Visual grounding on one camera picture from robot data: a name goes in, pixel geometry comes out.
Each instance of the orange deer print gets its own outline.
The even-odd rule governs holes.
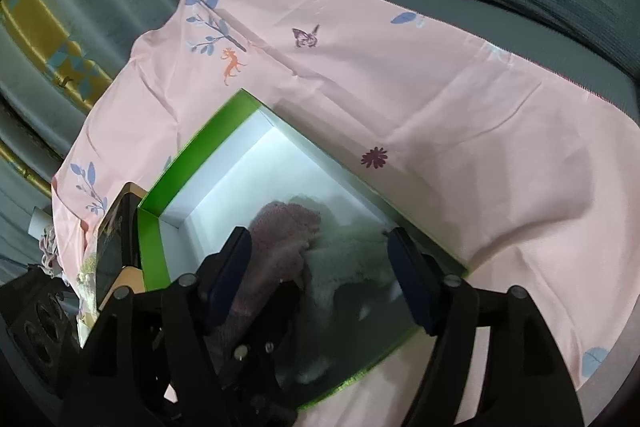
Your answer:
[[[238,69],[238,66],[246,66],[246,64],[241,64],[240,62],[238,62],[238,57],[236,57],[236,52],[233,51],[233,49],[231,48],[226,48],[224,50],[222,50],[222,57],[220,57],[222,60],[226,60],[227,58],[230,58],[230,62],[228,64],[228,66],[225,69],[225,86],[228,86],[229,84],[227,83],[227,79],[230,76],[237,76],[235,74],[232,74],[232,71],[235,69],[238,73],[240,73],[240,70]]]

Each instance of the towel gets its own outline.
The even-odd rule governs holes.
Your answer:
[[[214,367],[236,347],[281,282],[303,286],[302,253],[318,233],[320,216],[295,203],[273,201],[249,225],[253,250],[225,323],[205,338]]]

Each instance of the leaf print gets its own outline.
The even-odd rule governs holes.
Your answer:
[[[204,4],[206,4],[209,8],[213,10],[218,5],[218,0],[206,0],[204,1]]]
[[[207,6],[211,9],[215,8],[218,4],[219,0],[206,0],[204,3],[204,6]],[[242,50],[244,52],[246,52],[246,48],[240,44],[240,42],[238,42],[237,40],[235,40],[230,34],[229,34],[229,27],[226,24],[226,21],[223,19],[220,19],[220,21],[218,22],[218,24],[216,24],[213,16],[211,14],[207,14],[206,15],[207,20],[203,19],[201,15],[199,15],[196,10],[194,9],[194,15],[191,17],[188,17],[186,19],[187,22],[190,23],[194,23],[196,26],[208,26],[209,28],[211,28],[212,30],[217,31],[218,33],[220,33],[222,36],[218,37],[216,40],[218,39],[227,39],[229,42],[233,43],[239,50]],[[194,47],[199,47],[199,46],[203,46],[207,44],[206,42],[202,42],[201,44],[194,44]]]
[[[486,46],[491,51],[490,59],[498,60],[503,64],[509,64],[511,54],[508,51],[499,48],[498,46],[496,46],[495,44],[491,44],[490,42],[487,42]]]
[[[93,162],[89,162],[89,168],[86,171],[86,180],[89,182],[89,185],[94,185],[95,183],[95,166]]]
[[[386,160],[388,156],[386,155],[387,151],[382,149],[378,149],[378,147],[374,147],[369,152],[362,155],[361,165],[366,165],[367,169],[373,165],[374,169],[380,169],[386,164]]]
[[[78,184],[76,188],[78,190],[82,190],[87,196],[90,196],[94,201],[91,204],[85,206],[87,210],[90,210],[92,214],[98,215],[98,210],[102,211],[102,215],[104,215],[107,211],[107,198],[101,198],[96,193],[94,184],[95,184],[95,165],[93,162],[89,162],[89,166],[87,171],[85,172],[81,166],[72,163],[70,166],[71,170],[76,176],[80,176],[82,178],[81,182],[83,185]]]
[[[400,15],[396,15],[393,19],[391,19],[392,24],[405,24],[407,22],[411,22],[417,17],[414,12],[403,12]]]
[[[224,19],[220,19],[218,21],[218,28],[220,28],[220,31],[225,37],[229,35],[229,26],[226,25],[226,21]]]
[[[582,356],[582,376],[590,378],[600,364],[607,358],[609,350],[604,347],[591,347]]]

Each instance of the butterfly print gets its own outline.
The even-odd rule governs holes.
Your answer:
[[[297,28],[292,28],[293,35],[296,38],[296,47],[301,48],[302,46],[307,46],[309,48],[315,48],[316,44],[318,44],[318,37],[316,34],[318,33],[318,28],[320,25],[316,26],[311,33],[303,32]]]

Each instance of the blue leaf print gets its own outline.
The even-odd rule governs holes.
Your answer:
[[[89,182],[89,185],[94,185],[95,183],[95,166],[93,162],[89,162],[89,168],[86,171],[86,180]]]
[[[490,42],[487,42],[486,45],[491,51],[490,58],[495,58],[504,64],[509,64],[510,53],[508,51],[505,51],[504,49],[499,48],[498,46],[496,46],[495,44],[491,44]]]
[[[90,210],[92,214],[98,214],[98,210],[102,211],[104,215],[107,211],[107,198],[101,198],[94,187],[95,184],[95,165],[93,162],[89,162],[86,172],[81,166],[72,163],[71,170],[76,176],[79,176],[79,184],[76,185],[78,190],[82,190],[87,196],[90,196],[94,201],[91,204],[85,206],[87,210]]]
[[[590,378],[608,354],[609,351],[604,347],[591,347],[591,349],[588,349],[582,356],[583,377]]]
[[[218,29],[222,32],[222,34],[227,37],[229,35],[229,26],[226,25],[226,21],[224,19],[220,19],[218,22]]]
[[[392,24],[404,24],[406,22],[411,22],[416,18],[416,14],[414,12],[403,12],[400,15],[396,15],[393,19],[391,19]]]
[[[213,10],[218,5],[218,0],[206,0],[204,4]]]

